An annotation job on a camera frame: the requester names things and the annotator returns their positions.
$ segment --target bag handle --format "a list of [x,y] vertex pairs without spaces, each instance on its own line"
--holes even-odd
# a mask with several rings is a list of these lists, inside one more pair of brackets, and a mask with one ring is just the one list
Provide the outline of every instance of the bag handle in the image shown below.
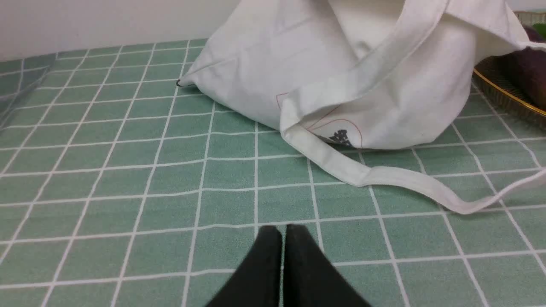
[[465,202],[446,185],[425,174],[393,167],[369,168],[356,162],[334,150],[299,124],[309,114],[351,102],[373,90],[400,62],[419,48],[440,21],[448,2],[449,0],[406,0],[391,34],[348,73],[306,85],[287,94],[281,104],[282,138],[326,172],[347,184],[404,187],[460,214],[470,214],[488,207],[511,192],[545,185],[546,170],[543,170],[514,182],[494,197]]

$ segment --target green tile pattern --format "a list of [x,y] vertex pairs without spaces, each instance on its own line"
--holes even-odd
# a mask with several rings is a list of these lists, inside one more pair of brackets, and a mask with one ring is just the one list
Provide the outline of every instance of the green tile pattern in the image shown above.
[[[21,67],[25,88],[46,74],[0,113],[0,305],[203,306],[258,227],[286,223],[305,225],[373,306],[546,305],[544,189],[459,216],[411,191],[342,184],[278,132],[174,86],[205,43],[0,63],[0,96]],[[474,89],[431,144],[336,148],[472,201],[546,165],[546,134],[496,112]]]

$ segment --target white wall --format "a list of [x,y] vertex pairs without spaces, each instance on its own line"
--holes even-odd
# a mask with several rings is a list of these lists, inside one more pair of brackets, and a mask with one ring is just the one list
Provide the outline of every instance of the white wall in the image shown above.
[[[0,61],[209,37],[239,0],[0,0]],[[508,0],[514,10],[546,0]]]

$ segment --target purple object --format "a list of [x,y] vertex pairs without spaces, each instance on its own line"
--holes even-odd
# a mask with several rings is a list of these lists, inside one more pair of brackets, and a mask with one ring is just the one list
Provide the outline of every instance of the purple object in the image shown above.
[[[546,42],[534,28],[524,29],[531,41]],[[497,62],[512,84],[525,92],[535,106],[546,110],[546,52],[526,48],[500,56]]]

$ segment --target canvas bag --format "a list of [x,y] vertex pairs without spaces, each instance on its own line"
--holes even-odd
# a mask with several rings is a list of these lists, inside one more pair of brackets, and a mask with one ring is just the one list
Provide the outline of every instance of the canvas bag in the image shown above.
[[482,59],[530,46],[504,0],[241,0],[181,85],[280,130],[354,186],[393,185],[469,214],[546,170],[474,202],[425,174],[369,168],[324,141],[400,149],[435,140],[462,110]]

